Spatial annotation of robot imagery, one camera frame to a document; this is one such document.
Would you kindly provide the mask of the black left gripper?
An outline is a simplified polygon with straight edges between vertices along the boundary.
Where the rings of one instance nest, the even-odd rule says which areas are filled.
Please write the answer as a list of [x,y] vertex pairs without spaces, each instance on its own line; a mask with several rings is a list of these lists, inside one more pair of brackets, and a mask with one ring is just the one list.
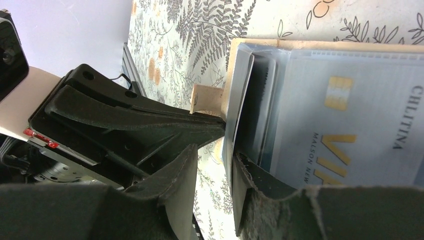
[[118,190],[145,179],[189,145],[222,137],[218,116],[190,113],[122,87],[87,64],[71,70],[44,110],[0,112],[0,169],[7,183],[75,183]]

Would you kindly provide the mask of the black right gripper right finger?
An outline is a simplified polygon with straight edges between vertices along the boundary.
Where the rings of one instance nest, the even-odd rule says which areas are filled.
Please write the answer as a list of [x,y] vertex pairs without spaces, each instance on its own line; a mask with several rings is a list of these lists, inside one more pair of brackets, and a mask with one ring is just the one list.
[[231,192],[242,240],[421,240],[424,191],[405,186],[294,189],[237,152]]

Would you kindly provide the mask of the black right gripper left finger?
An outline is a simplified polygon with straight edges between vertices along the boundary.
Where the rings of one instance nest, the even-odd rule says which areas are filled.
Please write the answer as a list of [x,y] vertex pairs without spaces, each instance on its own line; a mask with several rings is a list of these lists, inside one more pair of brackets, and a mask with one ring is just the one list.
[[0,188],[3,240],[194,240],[198,147],[142,182],[6,184]]

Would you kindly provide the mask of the beige card holder wallet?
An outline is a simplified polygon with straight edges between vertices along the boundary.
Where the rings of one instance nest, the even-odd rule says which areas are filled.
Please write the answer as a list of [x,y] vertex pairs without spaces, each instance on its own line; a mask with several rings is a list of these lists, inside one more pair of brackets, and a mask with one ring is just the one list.
[[[294,50],[318,50],[318,51],[342,51],[342,52],[372,52],[372,53],[407,53],[407,54],[422,54],[424,56],[424,48],[418,45],[392,45],[392,44],[373,44],[373,43],[347,43],[347,42],[325,42],[325,41],[282,41],[269,39],[236,39],[231,44],[230,64],[228,68],[228,84],[224,89],[214,89],[210,86],[196,86],[193,89],[192,110],[194,112],[200,110],[210,110],[216,114],[222,115],[226,120],[230,99],[230,89],[232,83],[232,74],[235,66],[236,55],[240,52],[270,52],[275,54],[280,59],[278,76],[275,78],[274,98],[272,105],[271,120],[275,130],[273,143],[272,158],[274,152],[276,129],[279,116],[279,102],[281,99],[281,90],[283,86],[286,68]],[[222,162],[228,180],[232,181],[232,165],[225,158],[225,136],[222,141]]]

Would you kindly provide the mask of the black card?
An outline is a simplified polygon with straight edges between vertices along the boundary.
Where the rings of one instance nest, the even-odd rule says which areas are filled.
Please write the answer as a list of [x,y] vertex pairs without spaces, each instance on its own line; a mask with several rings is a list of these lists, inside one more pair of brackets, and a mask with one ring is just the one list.
[[225,159],[233,165],[236,151],[270,170],[275,128],[272,106],[280,58],[270,52],[236,55],[227,112]]

